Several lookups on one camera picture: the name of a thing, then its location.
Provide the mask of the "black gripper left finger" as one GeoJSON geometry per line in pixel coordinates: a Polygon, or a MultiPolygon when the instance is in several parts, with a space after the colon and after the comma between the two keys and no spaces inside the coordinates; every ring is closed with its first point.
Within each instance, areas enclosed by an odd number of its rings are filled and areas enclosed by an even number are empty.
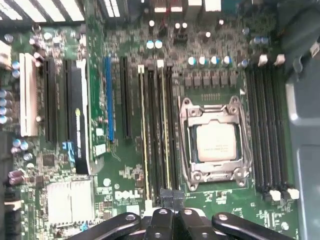
{"type": "Polygon", "coordinates": [[[161,190],[160,207],[152,208],[143,217],[133,212],[121,213],[70,240],[171,240],[173,237],[173,191],[161,190]]]}

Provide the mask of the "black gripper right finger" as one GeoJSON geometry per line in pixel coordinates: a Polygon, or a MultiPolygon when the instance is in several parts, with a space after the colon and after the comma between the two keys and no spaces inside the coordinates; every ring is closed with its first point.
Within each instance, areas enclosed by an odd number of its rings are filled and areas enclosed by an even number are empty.
{"type": "Polygon", "coordinates": [[[295,240],[297,202],[254,190],[173,191],[176,239],[295,240]]]}

